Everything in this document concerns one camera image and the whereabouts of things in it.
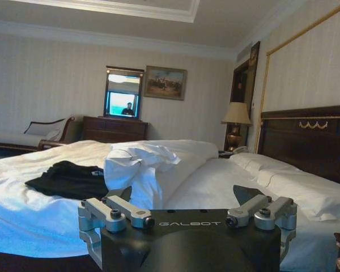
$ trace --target screw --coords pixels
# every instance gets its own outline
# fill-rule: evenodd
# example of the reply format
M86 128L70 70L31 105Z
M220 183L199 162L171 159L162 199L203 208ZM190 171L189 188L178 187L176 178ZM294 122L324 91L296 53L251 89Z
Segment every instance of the screw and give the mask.
M268 218L271 215L271 211L267 208L262 208L260 209L260 214Z
M145 228L152 228L155 225L155 220L152 217L146 217L143 221L143 226Z
M120 210L112 210L110 212L110 216L111 216L112 219L121 218L121 212L120 212Z
M234 216L229 216L226 219L226 224L229 228L235 228L238 225L238 220Z

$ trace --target ceiling trim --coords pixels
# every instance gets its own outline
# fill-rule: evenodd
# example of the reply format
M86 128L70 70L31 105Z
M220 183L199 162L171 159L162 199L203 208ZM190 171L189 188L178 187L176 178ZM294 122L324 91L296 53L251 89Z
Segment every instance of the ceiling trim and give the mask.
M104 0L11 0L69 9L106 12L177 22L194 23L200 0L192 0L189 10L176 10L145 5L135 5Z
M212 58L234 61L236 54L231 48L188 44L133 36L103 34L73 29L46 27L0 21L0 33L23 37L68 41L84 44L104 45L115 48L139 49L168 54Z
M281 0L260 20L245 38L234 47L234 51L239 53L247 45L261 41L307 1L309 0Z

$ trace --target wooden dresser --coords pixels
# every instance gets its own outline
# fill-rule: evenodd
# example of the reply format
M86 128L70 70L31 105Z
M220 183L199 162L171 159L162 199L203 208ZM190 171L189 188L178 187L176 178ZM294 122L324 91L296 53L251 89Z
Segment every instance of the wooden dresser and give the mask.
M108 117L83 117L83 138L105 143L146 140L148 123Z

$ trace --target chaise lounge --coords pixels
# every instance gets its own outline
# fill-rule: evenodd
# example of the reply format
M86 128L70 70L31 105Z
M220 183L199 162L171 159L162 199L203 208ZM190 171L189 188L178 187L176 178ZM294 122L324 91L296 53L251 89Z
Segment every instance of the chaise lounge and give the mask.
M80 140L82 118L70 116L54 122L31 122L24 133L0 131L0 148L37 151L42 140L72 143Z

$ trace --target dark wood headboard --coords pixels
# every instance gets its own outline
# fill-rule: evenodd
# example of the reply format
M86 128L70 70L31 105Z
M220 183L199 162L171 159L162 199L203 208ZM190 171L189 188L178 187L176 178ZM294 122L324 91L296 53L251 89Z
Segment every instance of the dark wood headboard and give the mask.
M258 153L340 183L340 106L263 112Z

